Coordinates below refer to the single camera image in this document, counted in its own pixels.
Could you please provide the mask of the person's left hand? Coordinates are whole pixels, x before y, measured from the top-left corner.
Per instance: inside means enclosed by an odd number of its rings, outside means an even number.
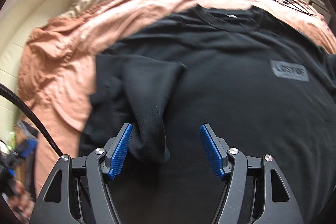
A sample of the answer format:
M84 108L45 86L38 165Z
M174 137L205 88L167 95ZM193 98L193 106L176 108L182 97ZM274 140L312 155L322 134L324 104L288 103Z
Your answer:
M9 197L7 204L21 223L28 223L35 203L25 186L17 180L15 181L15 191L17 195Z

